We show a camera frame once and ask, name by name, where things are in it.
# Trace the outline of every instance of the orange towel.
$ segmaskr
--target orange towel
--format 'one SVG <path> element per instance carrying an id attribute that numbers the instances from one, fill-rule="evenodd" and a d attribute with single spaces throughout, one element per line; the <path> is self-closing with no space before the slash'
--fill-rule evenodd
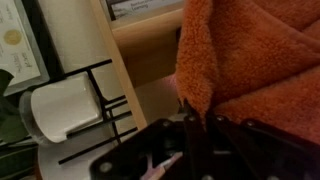
<path id="1" fill-rule="evenodd" d="M 202 117 L 254 118 L 320 144 L 320 0 L 187 0 L 176 80 Z"/>

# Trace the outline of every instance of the gold seal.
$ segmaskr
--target gold seal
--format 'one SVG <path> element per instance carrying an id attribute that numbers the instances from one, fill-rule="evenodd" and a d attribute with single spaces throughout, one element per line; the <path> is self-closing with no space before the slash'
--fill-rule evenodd
<path id="1" fill-rule="evenodd" d="M 21 33 L 18 30 L 9 30 L 4 35 L 4 41 L 10 45 L 17 45 L 22 39 Z"/>

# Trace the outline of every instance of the wooden cabinet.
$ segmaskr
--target wooden cabinet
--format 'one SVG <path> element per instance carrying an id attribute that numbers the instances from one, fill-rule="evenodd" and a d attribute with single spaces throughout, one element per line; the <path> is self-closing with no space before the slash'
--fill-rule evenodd
<path id="1" fill-rule="evenodd" d="M 174 73 L 183 4 L 111 21 L 105 0 L 91 0 L 105 48 L 139 129 L 147 126 L 147 119 L 135 88 Z"/>

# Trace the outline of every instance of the framed picture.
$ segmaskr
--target framed picture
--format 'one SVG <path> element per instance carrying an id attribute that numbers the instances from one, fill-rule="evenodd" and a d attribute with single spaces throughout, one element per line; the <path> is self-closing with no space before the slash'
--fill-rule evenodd
<path id="1" fill-rule="evenodd" d="M 0 69 L 14 76 L 5 96 L 64 74 L 37 0 L 0 0 Z"/>

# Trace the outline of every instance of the green plant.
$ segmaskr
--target green plant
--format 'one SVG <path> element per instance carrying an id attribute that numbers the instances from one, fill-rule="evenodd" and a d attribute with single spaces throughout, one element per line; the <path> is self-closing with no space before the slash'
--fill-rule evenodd
<path id="1" fill-rule="evenodd" d="M 0 139 L 6 143 L 20 141 L 28 135 L 19 110 L 4 97 L 12 79 L 12 74 L 0 69 Z"/>

